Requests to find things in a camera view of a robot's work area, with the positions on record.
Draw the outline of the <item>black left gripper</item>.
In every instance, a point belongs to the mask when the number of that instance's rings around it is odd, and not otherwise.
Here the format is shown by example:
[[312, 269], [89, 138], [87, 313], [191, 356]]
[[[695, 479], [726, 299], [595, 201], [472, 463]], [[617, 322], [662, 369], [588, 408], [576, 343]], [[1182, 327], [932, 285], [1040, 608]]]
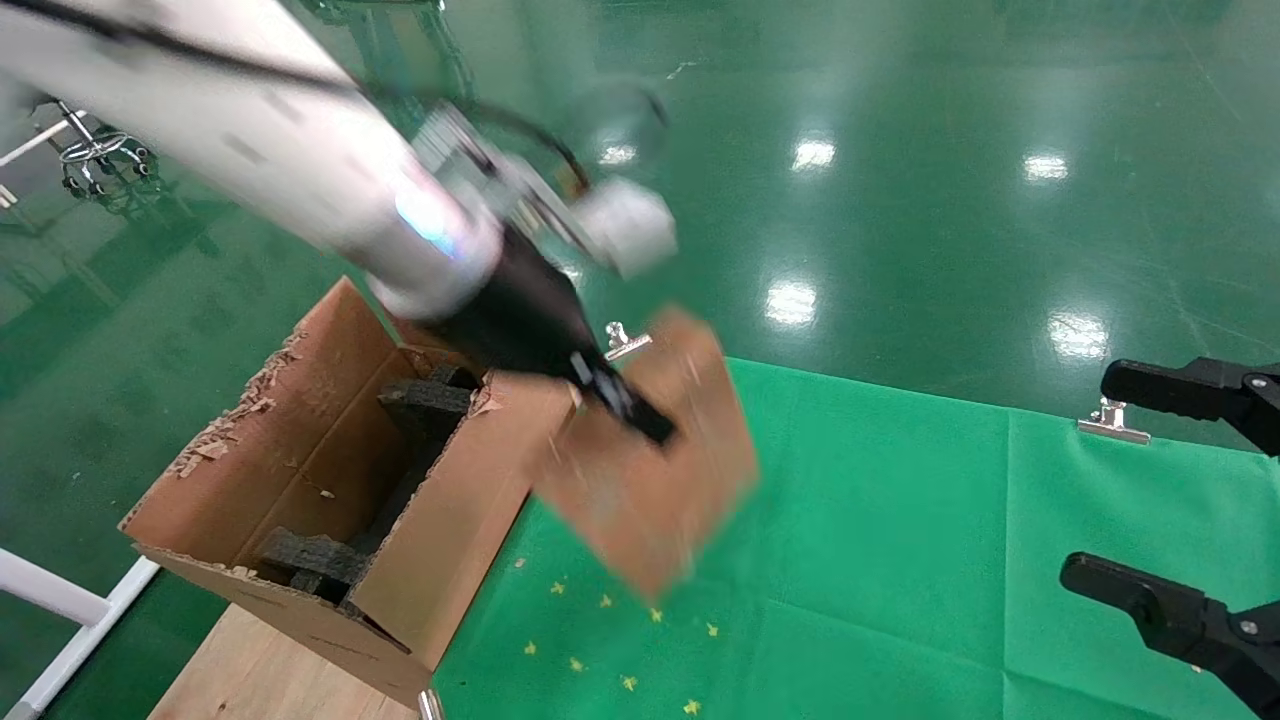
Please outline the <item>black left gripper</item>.
[[568, 277], [515, 225], [503, 228], [499, 256], [479, 291], [420, 327], [489, 369], [576, 384], [654, 446], [675, 437], [675, 423], [605, 359]]

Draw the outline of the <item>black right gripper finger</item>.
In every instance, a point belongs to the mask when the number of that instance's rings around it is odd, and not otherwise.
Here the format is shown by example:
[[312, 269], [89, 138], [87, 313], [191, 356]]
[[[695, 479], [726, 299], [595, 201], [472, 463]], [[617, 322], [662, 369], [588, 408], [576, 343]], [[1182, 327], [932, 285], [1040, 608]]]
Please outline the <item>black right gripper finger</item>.
[[1197, 421], [1225, 421], [1267, 456], [1279, 455], [1279, 365], [1197, 357], [1181, 368], [1120, 359], [1102, 375], [1102, 396]]
[[1066, 556], [1060, 583], [1121, 610], [1146, 647], [1213, 674], [1257, 717], [1279, 715], [1279, 602], [1233, 612], [1203, 591], [1101, 556]]

